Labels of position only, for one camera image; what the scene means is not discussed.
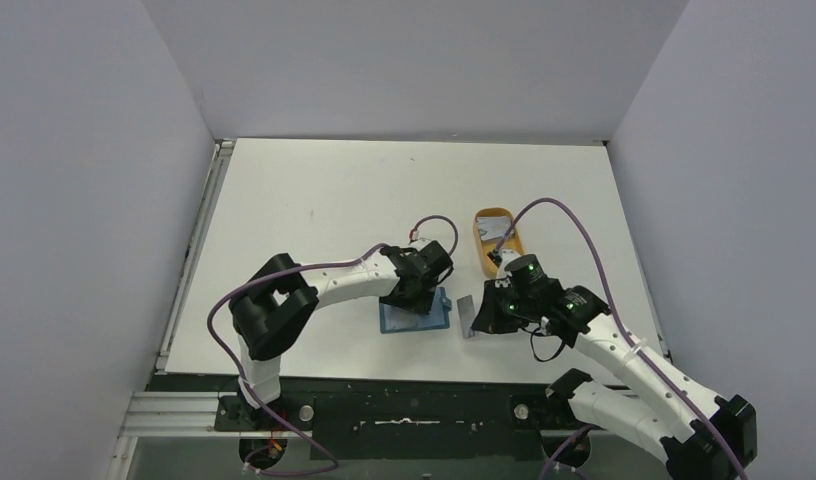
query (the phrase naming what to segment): screw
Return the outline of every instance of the screw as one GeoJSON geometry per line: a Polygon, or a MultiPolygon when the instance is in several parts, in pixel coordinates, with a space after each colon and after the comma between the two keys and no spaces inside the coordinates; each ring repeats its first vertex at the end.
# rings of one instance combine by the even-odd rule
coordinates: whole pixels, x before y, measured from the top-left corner
{"type": "Polygon", "coordinates": [[[526,420],[529,418],[529,407],[523,405],[517,405],[514,407],[514,416],[517,417],[519,420],[526,420]]]}
{"type": "Polygon", "coordinates": [[[299,420],[310,422],[314,418],[314,409],[310,405],[303,405],[299,409],[299,420]]]}

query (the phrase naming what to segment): white table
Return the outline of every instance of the white table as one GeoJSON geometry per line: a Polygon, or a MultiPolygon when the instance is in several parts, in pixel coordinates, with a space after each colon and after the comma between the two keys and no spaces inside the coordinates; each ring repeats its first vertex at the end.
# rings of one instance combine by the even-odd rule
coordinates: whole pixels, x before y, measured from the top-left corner
{"type": "MultiPolygon", "coordinates": [[[[515,213],[552,196],[567,203],[593,236],[625,323],[659,350],[644,281],[606,150],[602,147],[241,139],[232,155],[192,285],[174,332],[167,372],[231,374],[234,367],[209,337],[208,310],[277,253],[302,263],[355,258],[377,242],[406,245],[417,219],[439,213],[461,233],[455,273],[445,282],[455,300],[473,295],[485,276],[472,219],[485,207],[515,213]]],[[[565,287],[581,284],[604,298],[588,249],[551,205],[518,226],[524,247],[565,287]]],[[[450,227],[426,223],[421,236],[448,248],[450,227]]],[[[365,298],[317,311],[282,359],[282,374],[356,379],[549,383],[569,368],[617,383],[577,352],[538,363],[528,335],[462,338],[451,328],[383,335],[377,301],[365,298]]],[[[237,346],[223,308],[218,331],[237,346]]],[[[557,339],[535,339],[548,356],[557,339]]]]}

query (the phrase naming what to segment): white wall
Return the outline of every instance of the white wall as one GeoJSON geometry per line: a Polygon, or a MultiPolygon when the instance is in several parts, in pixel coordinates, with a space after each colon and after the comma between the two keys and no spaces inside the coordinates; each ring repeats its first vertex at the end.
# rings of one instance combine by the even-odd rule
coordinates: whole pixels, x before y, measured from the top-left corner
{"type": "Polygon", "coordinates": [[[143,0],[216,137],[581,142],[687,0],[143,0]]]}
{"type": "Polygon", "coordinates": [[[139,0],[0,0],[0,479],[103,476],[212,148],[139,0]]]}
{"type": "Polygon", "coordinates": [[[816,479],[816,0],[691,0],[609,152],[678,365],[816,479]]]}

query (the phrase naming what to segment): yellow container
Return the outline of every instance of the yellow container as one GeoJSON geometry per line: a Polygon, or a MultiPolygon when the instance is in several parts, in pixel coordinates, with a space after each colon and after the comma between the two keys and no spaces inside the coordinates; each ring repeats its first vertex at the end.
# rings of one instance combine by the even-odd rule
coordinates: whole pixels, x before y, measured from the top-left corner
{"type": "MultiPolygon", "coordinates": [[[[479,210],[473,217],[473,236],[476,238],[476,248],[479,251],[479,262],[482,264],[482,271],[485,272],[488,278],[496,278],[498,268],[493,264],[491,259],[488,258],[487,254],[493,250],[493,247],[496,246],[499,239],[495,238],[482,241],[482,236],[479,234],[479,217],[508,217],[511,223],[514,223],[514,215],[511,215],[511,212],[504,208],[497,207],[479,210]]],[[[517,232],[517,227],[514,227],[514,231],[511,232],[511,235],[505,240],[505,243],[502,244],[502,248],[514,250],[520,253],[520,255],[525,254],[523,244],[520,243],[520,234],[517,232]]]]}

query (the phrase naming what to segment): orange container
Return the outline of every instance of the orange container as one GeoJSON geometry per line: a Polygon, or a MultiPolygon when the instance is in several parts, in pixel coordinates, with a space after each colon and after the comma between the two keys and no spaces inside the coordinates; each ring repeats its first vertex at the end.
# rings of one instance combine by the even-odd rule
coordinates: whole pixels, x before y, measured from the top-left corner
{"type": "MultiPolygon", "coordinates": [[[[479,217],[508,217],[513,223],[514,215],[511,215],[511,212],[504,208],[496,207],[479,210],[473,217],[473,236],[476,238],[476,248],[479,251],[479,262],[482,264],[482,271],[485,272],[488,278],[496,278],[498,268],[493,264],[491,259],[488,258],[487,254],[493,250],[493,247],[499,242],[499,238],[482,241],[482,236],[479,233],[479,217]]],[[[514,250],[520,253],[520,255],[525,254],[523,244],[520,243],[520,234],[517,232],[517,227],[514,227],[514,231],[511,232],[511,235],[505,240],[505,243],[502,244],[502,248],[514,250]]]]}

